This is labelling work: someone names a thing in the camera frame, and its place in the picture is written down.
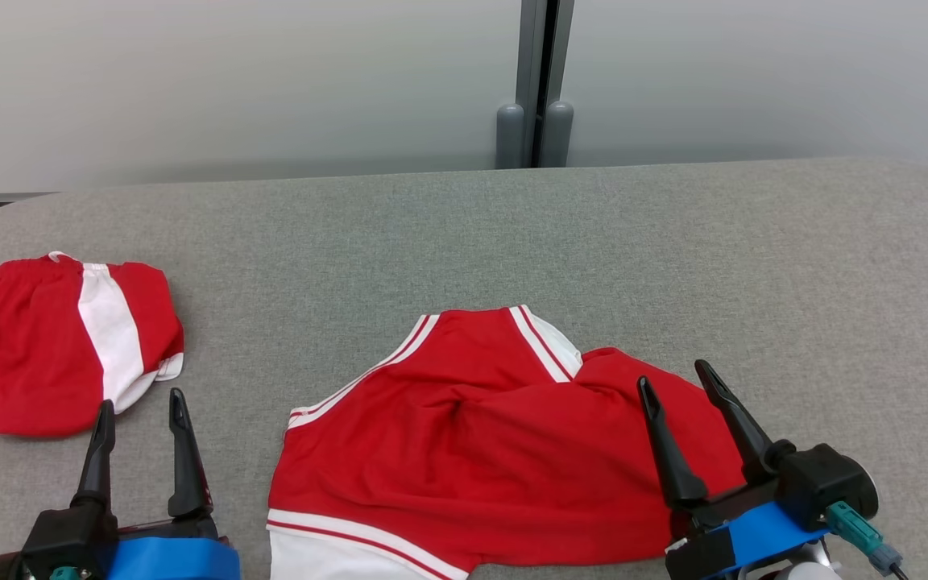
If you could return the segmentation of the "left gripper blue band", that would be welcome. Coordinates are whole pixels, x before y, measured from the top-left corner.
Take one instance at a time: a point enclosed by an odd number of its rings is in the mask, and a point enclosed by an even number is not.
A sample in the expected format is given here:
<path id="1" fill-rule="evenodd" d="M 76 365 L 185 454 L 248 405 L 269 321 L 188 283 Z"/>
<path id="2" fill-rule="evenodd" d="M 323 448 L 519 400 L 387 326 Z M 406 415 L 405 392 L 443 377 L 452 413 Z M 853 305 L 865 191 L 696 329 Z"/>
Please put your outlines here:
<path id="1" fill-rule="evenodd" d="M 184 393 L 170 389 L 168 424 L 174 441 L 172 518 L 119 529 L 114 579 L 239 579 L 242 563 L 218 533 L 204 466 Z M 100 404 L 71 507 L 95 503 L 111 510 L 110 455 L 115 445 L 112 400 Z"/>

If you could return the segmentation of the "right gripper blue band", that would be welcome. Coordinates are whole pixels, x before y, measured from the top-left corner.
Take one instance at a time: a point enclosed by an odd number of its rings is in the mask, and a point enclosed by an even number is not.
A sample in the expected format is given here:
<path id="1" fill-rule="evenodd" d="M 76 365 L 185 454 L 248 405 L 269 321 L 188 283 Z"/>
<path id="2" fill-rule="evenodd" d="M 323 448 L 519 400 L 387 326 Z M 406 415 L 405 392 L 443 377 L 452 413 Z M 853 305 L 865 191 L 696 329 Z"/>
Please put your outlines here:
<path id="1" fill-rule="evenodd" d="M 766 462 L 766 453 L 773 440 L 705 359 L 697 359 L 694 368 L 708 400 L 721 412 L 731 433 L 747 484 L 769 480 L 774 470 Z M 800 528 L 771 499 L 771 484 L 706 499 L 706 484 L 686 462 L 649 378 L 640 377 L 637 389 L 661 492 L 673 509 L 673 543 L 665 551 L 671 579 L 831 577 L 826 529 Z"/>

